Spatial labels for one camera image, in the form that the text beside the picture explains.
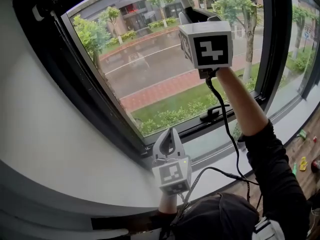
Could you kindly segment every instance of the yellow toy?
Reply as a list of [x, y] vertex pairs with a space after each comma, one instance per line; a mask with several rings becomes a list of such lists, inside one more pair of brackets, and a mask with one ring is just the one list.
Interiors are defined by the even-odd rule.
[[307, 158], [303, 156], [300, 161], [300, 171], [305, 171], [307, 169]]

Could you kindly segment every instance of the white cube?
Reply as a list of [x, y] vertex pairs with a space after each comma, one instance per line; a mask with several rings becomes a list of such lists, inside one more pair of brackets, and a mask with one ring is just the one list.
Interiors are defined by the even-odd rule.
[[152, 172], [156, 184], [168, 196], [190, 190], [192, 169], [188, 156], [154, 167]]
[[206, 21], [179, 26], [185, 56], [195, 69], [231, 67], [233, 43], [227, 21]]

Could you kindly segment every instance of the white wall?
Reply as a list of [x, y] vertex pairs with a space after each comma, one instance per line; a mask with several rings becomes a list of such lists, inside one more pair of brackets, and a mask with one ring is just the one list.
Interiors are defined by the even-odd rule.
[[11, 0], [0, 0], [0, 159], [32, 181], [82, 200], [157, 207], [152, 175], [73, 106], [32, 50]]

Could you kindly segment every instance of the window glass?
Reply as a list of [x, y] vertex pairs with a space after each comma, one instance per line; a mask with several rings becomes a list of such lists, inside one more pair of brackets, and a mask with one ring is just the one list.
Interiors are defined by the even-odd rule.
[[268, 117], [276, 116], [301, 95], [313, 70], [319, 38], [319, 7], [313, 0], [292, 0], [289, 53]]
[[[254, 90], [263, 44], [263, 0], [189, 1], [229, 21], [232, 69]], [[218, 104], [181, 50], [182, 11], [180, 0], [86, 0], [67, 13], [93, 63], [144, 137]], [[218, 80], [212, 83], [227, 101]]]

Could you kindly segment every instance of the wooden floor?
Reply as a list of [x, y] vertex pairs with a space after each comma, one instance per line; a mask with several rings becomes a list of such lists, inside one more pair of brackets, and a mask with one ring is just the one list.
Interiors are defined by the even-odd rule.
[[[314, 174], [311, 172], [311, 162], [312, 160], [319, 158], [320, 159], [320, 108], [313, 114], [309, 122], [303, 127], [303, 129], [307, 133], [306, 140], [303, 140], [302, 137], [294, 138], [288, 145], [286, 145], [286, 154], [289, 157], [289, 164], [293, 169], [294, 163], [296, 162], [297, 165], [297, 173], [296, 178], [300, 183], [300, 186], [308, 199], [311, 195], [313, 195], [318, 189], [320, 189], [320, 183], [317, 184], [318, 180], [320, 179], [319, 174]], [[318, 137], [316, 143], [314, 143], [313, 138], [314, 136]], [[300, 160], [302, 157], [306, 157], [308, 161], [306, 171], [300, 171], [299, 165]], [[251, 175], [248, 177], [250, 180], [255, 180], [255, 176]], [[256, 207], [258, 204], [258, 200], [260, 197], [260, 190], [259, 186], [250, 185], [250, 202], [251, 204]], [[243, 182], [239, 182], [232, 187], [228, 188], [225, 192], [234, 193], [246, 198], [247, 196], [247, 184]], [[261, 200], [260, 205], [258, 207], [258, 212], [262, 214], [262, 202]], [[316, 217], [315, 225], [312, 230], [312, 237], [310, 239], [315, 239], [316, 236], [320, 236], [320, 226], [317, 228], [317, 222], [319, 217]], [[314, 222], [313, 215], [310, 216], [310, 227]]]

